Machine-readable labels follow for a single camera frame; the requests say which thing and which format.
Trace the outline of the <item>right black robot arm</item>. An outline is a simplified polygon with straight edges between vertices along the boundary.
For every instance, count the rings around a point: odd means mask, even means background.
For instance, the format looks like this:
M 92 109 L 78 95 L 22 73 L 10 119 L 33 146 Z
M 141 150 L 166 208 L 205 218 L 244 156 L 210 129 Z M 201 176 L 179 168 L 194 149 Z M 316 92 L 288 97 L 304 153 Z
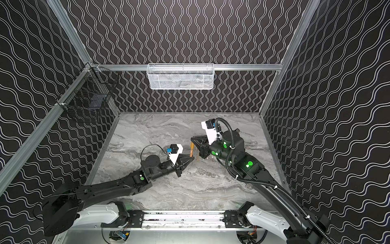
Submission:
M 223 118 L 203 121 L 201 126 L 206 134 L 191 138 L 200 157 L 214 156 L 232 178 L 252 185 L 280 214 L 277 216 L 248 202 L 241 209 L 251 226 L 262 227 L 288 244 L 333 243 L 327 234 L 330 219 L 303 207 L 255 156 L 246 152 L 239 129 L 233 130 Z

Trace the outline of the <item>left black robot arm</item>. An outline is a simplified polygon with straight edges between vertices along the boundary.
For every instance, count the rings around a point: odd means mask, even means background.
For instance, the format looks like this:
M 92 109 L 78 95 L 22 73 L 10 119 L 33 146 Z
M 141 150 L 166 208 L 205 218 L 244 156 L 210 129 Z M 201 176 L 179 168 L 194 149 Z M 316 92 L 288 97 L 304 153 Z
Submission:
M 189 155 L 178 154 L 175 163 L 160 161 L 150 155 L 141 161 L 141 167 L 128 175 L 96 185 L 63 184 L 42 201 L 44 235 L 58 235 L 74 224 L 79 212 L 87 207 L 122 196 L 142 193 L 152 187 L 152 181 L 175 172 L 181 177 L 184 169 L 194 160 Z

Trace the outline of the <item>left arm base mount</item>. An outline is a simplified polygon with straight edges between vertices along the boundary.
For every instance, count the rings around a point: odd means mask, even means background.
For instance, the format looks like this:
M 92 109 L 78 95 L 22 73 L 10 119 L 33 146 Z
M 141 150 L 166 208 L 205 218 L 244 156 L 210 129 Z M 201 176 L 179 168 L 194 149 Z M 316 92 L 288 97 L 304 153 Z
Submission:
M 112 223 L 102 223 L 102 228 L 141 228 L 145 212 L 142 210 L 128 210 L 121 213 Z

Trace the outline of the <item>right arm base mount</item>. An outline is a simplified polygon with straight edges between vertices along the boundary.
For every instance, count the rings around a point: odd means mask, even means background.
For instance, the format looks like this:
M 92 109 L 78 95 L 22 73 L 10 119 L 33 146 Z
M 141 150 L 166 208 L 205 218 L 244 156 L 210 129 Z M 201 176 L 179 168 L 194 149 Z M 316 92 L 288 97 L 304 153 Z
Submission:
M 221 220 L 225 228 L 253 228 L 256 226 L 257 228 L 263 229 L 260 225 L 251 224 L 246 215 L 238 210 L 226 210 Z

